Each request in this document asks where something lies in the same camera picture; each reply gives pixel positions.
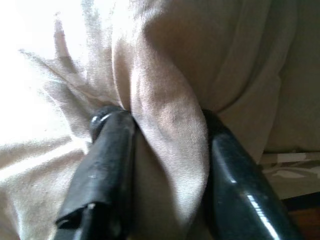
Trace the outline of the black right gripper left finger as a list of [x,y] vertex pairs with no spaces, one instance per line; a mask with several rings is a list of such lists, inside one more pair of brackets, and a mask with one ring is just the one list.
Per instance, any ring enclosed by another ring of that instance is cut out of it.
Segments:
[[132,226],[136,123],[118,106],[90,121],[92,146],[80,162],[55,221],[55,240],[127,240]]

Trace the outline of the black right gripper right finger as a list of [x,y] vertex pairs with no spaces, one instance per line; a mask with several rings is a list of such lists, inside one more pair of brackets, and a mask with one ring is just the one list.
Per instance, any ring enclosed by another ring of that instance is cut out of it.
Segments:
[[210,171],[205,220],[214,240],[303,240],[262,171],[234,134],[204,110]]

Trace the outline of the beige floral bed sheet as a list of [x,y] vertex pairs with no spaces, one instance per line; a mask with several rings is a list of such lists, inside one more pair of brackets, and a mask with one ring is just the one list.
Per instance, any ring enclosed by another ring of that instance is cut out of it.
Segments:
[[265,153],[259,166],[282,200],[320,192],[320,151]]

